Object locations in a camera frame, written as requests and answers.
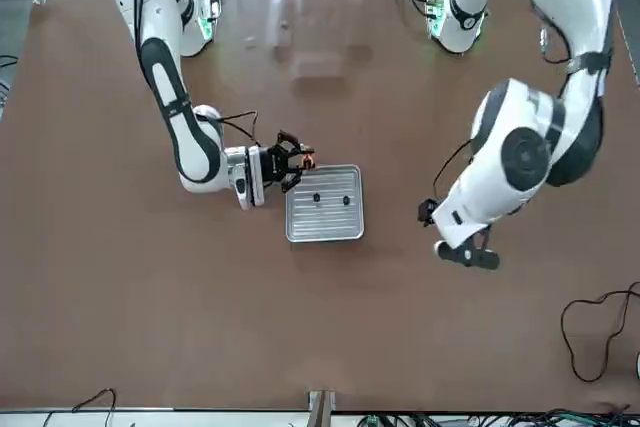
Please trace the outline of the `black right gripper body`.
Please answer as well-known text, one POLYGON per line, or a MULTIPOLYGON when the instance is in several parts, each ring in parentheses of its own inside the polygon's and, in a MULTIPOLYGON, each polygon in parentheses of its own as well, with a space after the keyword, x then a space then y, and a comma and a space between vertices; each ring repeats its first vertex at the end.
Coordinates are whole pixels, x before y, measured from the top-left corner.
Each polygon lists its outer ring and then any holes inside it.
POLYGON ((263 183, 281 182, 288 173, 288 151, 280 144, 259 148, 263 183))

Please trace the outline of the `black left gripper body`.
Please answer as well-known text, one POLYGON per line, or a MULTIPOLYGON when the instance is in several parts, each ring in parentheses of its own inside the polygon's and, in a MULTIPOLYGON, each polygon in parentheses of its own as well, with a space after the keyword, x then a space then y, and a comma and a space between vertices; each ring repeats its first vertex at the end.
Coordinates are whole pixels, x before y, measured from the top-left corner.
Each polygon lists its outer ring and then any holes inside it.
POLYGON ((491 228, 487 227, 466 239, 460 246, 452 248, 445 241, 434 245, 437 257, 465 267, 477 267, 485 270, 497 270, 500 265, 499 255, 489 248, 491 228))

